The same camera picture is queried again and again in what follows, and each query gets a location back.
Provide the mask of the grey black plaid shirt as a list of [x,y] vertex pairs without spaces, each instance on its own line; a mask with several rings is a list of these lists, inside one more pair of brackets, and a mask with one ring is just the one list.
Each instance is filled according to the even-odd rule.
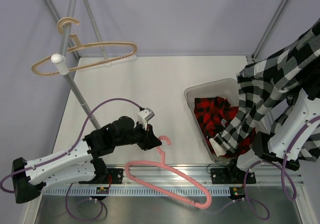
[[267,113],[283,100],[288,107],[273,122],[270,134],[280,131],[304,87],[320,88],[320,23],[268,58],[248,64],[237,74],[239,107],[229,124],[209,138],[216,156],[240,153],[240,142]]

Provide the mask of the beige plastic hanger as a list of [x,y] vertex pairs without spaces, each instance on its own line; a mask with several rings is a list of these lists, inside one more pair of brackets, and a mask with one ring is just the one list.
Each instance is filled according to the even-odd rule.
[[[122,60],[127,60],[136,55],[138,47],[135,43],[132,42],[123,42],[123,41],[98,41],[98,42],[90,42],[90,43],[81,43],[79,37],[75,33],[69,34],[69,38],[73,41],[74,45],[71,47],[67,47],[65,53],[60,54],[59,52],[55,52],[38,62],[32,65],[31,70],[34,74],[38,76],[55,76],[59,74],[66,74],[70,72],[76,72],[84,69],[91,69],[101,65],[107,66],[109,63],[120,62]],[[107,47],[111,48],[111,55],[105,57],[104,54],[99,56],[97,53],[90,53],[92,50],[96,51],[105,51]],[[66,61],[67,54],[78,52],[83,54],[83,58],[98,58],[100,57],[102,60],[91,62],[89,64],[79,64],[76,67],[69,67],[66,65],[65,67],[59,66],[55,71],[51,72],[43,72],[42,66],[47,62],[51,61],[51,57],[62,57],[59,58],[59,61]]]

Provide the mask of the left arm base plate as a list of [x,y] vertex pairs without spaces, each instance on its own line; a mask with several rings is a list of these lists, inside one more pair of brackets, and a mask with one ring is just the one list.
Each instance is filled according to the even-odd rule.
[[97,185],[94,195],[90,197],[99,201],[104,200],[109,194],[111,185],[118,185],[123,183],[123,168],[108,168],[107,174],[100,180],[79,181],[80,185]]

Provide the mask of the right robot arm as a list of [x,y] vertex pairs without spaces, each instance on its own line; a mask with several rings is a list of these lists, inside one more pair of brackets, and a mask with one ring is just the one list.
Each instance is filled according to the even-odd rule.
[[278,162],[296,171],[298,160],[316,161],[320,157],[320,90],[304,87],[282,126],[273,136],[258,132],[252,148],[229,163],[226,176],[238,183],[254,162]]

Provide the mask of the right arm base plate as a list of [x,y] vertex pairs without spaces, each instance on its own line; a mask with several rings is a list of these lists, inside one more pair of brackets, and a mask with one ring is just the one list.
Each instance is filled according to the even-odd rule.
[[222,166],[211,166],[208,168],[212,184],[237,184],[242,185],[245,180],[245,171],[238,169],[229,169]]

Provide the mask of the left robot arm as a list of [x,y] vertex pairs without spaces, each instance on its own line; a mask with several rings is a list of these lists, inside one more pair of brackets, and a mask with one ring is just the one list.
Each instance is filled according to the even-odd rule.
[[116,147],[134,144],[148,151],[162,142],[155,136],[152,125],[135,123],[122,116],[78,140],[74,147],[34,160],[17,158],[12,162],[15,201],[27,203],[64,184],[100,184],[108,176],[102,157],[113,153]]

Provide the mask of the red black plaid shirt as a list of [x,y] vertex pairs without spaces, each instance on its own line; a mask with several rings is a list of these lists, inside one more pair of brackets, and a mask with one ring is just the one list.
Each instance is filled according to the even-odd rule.
[[225,158],[233,158],[239,155],[245,154],[251,148],[256,130],[253,129],[250,134],[242,140],[235,153],[228,153],[214,140],[216,134],[222,132],[232,121],[232,119],[238,113],[239,108],[237,106],[229,106],[229,103],[224,99],[216,99],[212,103],[212,110],[208,114],[203,116],[203,126],[205,135],[213,149],[216,156],[223,156]]

